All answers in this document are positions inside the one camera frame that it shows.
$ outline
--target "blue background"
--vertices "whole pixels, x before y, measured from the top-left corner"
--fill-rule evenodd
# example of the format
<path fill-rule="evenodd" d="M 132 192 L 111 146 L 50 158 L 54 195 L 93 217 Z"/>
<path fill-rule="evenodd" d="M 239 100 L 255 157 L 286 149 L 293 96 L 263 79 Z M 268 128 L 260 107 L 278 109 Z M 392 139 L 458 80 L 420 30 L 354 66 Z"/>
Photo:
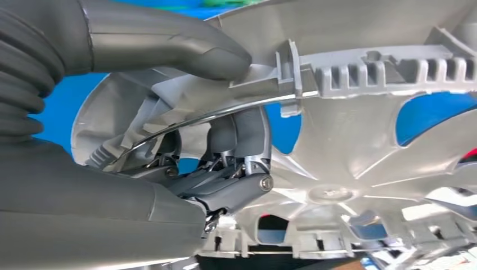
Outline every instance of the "blue background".
<path fill-rule="evenodd" d="M 120 1 L 154 7 L 168 5 L 168 2 L 172 0 Z M 200 19 L 230 9 L 230 7 L 199 7 L 200 1 L 196 0 L 174 0 L 172 2 L 176 6 L 183 5 L 174 12 Z M 90 91 L 104 76 L 105 74 L 88 74 L 65 78 L 56 87 L 53 94 L 46 98 L 47 107 L 45 111 L 40 115 L 33 116 L 44 124 L 44 132 L 36 137 L 56 142 L 70 152 L 70 133 L 76 113 Z M 475 99 L 467 94 L 437 93 L 416 98 L 408 102 L 399 114 L 397 121 L 398 141 L 405 144 L 406 141 L 411 140 L 420 132 L 475 105 Z M 300 117 L 281 118 L 278 104 L 267 106 L 267 111 L 272 124 L 273 144 L 282 152 L 290 152 L 299 134 Z"/>

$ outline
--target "metal rod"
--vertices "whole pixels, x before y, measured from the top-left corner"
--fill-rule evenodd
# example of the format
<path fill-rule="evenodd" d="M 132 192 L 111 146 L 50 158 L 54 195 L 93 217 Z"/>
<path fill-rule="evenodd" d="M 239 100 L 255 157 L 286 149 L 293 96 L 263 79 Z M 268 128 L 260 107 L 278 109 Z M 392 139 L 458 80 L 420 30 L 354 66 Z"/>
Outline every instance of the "metal rod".
<path fill-rule="evenodd" d="M 376 252 L 376 251 L 383 251 L 383 250 L 394 250 L 398 248 L 404 248 L 404 246 L 396 246 L 396 247 L 380 247 L 375 249 L 352 249 L 351 251 L 354 253 L 358 252 Z M 223 253 L 223 254 L 242 254 L 240 251 L 202 251 L 201 253 Z M 299 251 L 298 253 L 308 253 L 308 254 L 347 254 L 349 251 L 347 250 L 321 250 L 321 251 Z M 292 251 L 247 251 L 247 254 L 250 255 L 284 255 L 284 254 L 293 254 Z"/>
<path fill-rule="evenodd" d="M 252 108 L 252 107 L 259 107 L 259 106 L 263 106 L 265 104 L 275 103 L 275 102 L 280 102 L 280 101 L 293 100 L 295 98 L 296 98 L 296 96 L 294 94 L 287 94 L 287 95 L 284 95 L 284 96 L 278 96 L 278 97 L 272 97 L 272 98 L 265 98 L 263 100 L 251 101 L 251 102 L 235 105 L 235 106 L 232 106 L 232 107 L 228 107 L 228 108 L 225 108 L 225 109 L 220 109 L 220 110 L 217 110 L 217 111 L 209 112 L 209 113 L 204 114 L 200 117 L 190 119 L 190 120 L 186 120 L 186 121 L 182 121 L 182 122 L 177 123 L 177 124 L 170 125 L 167 128 L 164 128 L 164 129 L 162 129 L 162 130 L 160 130 L 156 133 L 153 133 L 153 134 L 139 140 L 138 142 L 133 144 L 133 146 L 131 148 L 124 151 L 117 159 L 113 160 L 108 165 L 115 164 L 116 162 L 118 162 L 118 160 L 125 157 L 126 155 L 128 155 L 132 151 L 138 149 L 139 147 L 145 145 L 148 141 L 153 140 L 153 139 L 155 139 L 155 138 L 157 138 L 161 135 L 167 134 L 169 132 L 175 131 L 179 128 L 187 127 L 189 125 L 195 125 L 195 124 L 201 124 L 201 123 L 209 122 L 209 121 L 214 120 L 216 118 L 220 118 L 222 116 L 233 114 L 233 113 L 236 113 L 238 111 L 249 109 L 249 108 Z"/>

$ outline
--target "gray robot arm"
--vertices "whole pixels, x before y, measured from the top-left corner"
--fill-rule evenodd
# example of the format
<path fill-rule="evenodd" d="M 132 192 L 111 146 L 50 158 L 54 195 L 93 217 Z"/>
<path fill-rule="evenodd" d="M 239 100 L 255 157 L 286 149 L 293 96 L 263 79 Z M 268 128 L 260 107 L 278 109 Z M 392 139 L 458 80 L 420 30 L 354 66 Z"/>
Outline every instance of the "gray robot arm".
<path fill-rule="evenodd" d="M 66 75 L 168 65 L 231 80 L 250 55 L 202 21 L 109 1 L 3 0 L 0 21 L 0 269 L 119 269 L 199 249 L 200 207 L 76 165 L 32 139 L 42 125 L 27 115 Z"/>

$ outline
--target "gray plastic part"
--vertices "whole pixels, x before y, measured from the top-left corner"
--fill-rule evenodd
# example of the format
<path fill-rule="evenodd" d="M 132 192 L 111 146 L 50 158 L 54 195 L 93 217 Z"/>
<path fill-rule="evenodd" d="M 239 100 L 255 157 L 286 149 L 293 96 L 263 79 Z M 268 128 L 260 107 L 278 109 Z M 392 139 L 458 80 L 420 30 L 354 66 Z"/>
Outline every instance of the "gray plastic part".
<path fill-rule="evenodd" d="M 0 23 L 0 268 L 125 268 L 196 253 L 200 207 L 76 165 L 32 139 L 42 125 L 27 115 L 64 75 L 168 65 L 227 80 L 247 71 L 250 55 L 205 22 L 106 0 L 5 0 Z"/>
<path fill-rule="evenodd" d="M 237 150 L 235 157 L 260 155 L 271 158 L 271 133 L 268 116 L 263 107 L 237 112 L 233 115 L 237 126 Z"/>
<path fill-rule="evenodd" d="M 237 131 L 233 117 L 228 115 L 210 121 L 212 153 L 232 151 L 237 147 Z"/>
<path fill-rule="evenodd" d="M 231 80 L 251 63 L 238 43 L 198 19 L 107 0 L 81 3 L 88 17 L 94 71 L 169 65 L 199 77 Z"/>
<path fill-rule="evenodd" d="M 203 184 L 188 192 L 195 200 L 206 205 L 208 211 L 225 208 L 227 214 L 233 214 L 271 190 L 272 187 L 266 191 L 260 188 L 260 182 L 265 177 L 269 175 L 254 174 L 240 179 L 221 179 Z"/>

